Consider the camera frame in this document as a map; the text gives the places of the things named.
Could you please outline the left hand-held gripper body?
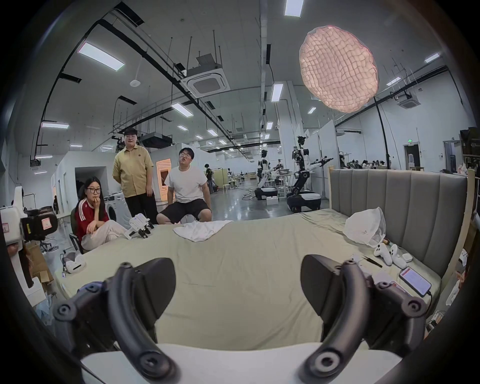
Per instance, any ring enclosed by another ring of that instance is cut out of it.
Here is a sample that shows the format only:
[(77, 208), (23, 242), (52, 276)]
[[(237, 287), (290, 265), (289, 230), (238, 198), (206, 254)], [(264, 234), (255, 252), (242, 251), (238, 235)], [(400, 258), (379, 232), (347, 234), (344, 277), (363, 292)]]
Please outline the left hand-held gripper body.
[(27, 283), (19, 252), (23, 250), (24, 235), (21, 219), (26, 219), (24, 212), (23, 188), (15, 187), (13, 202), (10, 206), (1, 208), (3, 236), (7, 245), (10, 262), (20, 286), (28, 301), (36, 301), (36, 280)]

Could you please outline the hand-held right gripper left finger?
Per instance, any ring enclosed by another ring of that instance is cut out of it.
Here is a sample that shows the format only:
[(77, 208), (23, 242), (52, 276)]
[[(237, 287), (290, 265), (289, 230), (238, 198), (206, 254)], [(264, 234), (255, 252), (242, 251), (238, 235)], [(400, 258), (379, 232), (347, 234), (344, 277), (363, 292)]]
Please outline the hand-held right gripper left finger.
[(123, 262), (112, 277), (93, 281), (53, 309), (59, 342), (80, 360), (121, 351), (147, 381), (172, 381), (176, 363), (157, 346), (155, 323), (171, 302), (176, 273), (170, 258), (140, 266)]

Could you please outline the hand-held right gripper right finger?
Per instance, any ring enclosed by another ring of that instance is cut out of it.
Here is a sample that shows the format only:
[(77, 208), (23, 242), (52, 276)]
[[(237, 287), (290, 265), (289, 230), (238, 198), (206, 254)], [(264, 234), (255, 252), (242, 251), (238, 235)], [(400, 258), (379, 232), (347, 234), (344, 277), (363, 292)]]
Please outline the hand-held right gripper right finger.
[(424, 340), (427, 304), (394, 282), (375, 283), (355, 261), (317, 254), (301, 263), (302, 291), (323, 321), (320, 346), (300, 366), (301, 380), (334, 380), (364, 341), (404, 358)]

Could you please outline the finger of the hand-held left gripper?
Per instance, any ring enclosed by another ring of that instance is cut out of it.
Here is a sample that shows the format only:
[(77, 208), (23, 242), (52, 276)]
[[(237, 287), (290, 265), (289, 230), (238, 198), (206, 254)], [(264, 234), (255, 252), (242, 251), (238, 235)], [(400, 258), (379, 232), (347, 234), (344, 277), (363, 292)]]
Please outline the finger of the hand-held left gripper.
[(39, 213), (21, 218), (21, 233), (25, 242), (43, 241), (58, 229), (58, 219), (54, 212)]

